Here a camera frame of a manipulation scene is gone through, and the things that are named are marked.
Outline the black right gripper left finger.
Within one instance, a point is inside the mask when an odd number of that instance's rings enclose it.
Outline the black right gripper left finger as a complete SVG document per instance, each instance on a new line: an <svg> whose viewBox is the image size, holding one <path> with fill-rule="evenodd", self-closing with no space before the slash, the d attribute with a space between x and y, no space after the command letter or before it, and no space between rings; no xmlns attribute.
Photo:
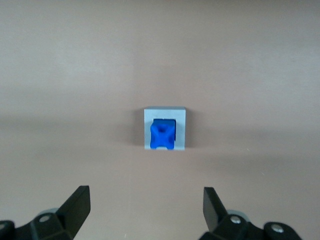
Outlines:
<svg viewBox="0 0 320 240"><path fill-rule="evenodd" d="M59 207L42 211L30 222L16 227L0 222L2 240L73 240L91 211L90 187L79 186Z"/></svg>

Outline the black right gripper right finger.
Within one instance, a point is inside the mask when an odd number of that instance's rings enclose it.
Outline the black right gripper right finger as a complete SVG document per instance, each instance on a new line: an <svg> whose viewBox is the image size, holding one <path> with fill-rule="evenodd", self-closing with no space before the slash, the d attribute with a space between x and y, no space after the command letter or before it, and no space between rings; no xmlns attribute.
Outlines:
<svg viewBox="0 0 320 240"><path fill-rule="evenodd" d="M208 227L201 240L300 240L297 232L281 222L258 228L238 213L229 213L213 187L203 189L203 215Z"/></svg>

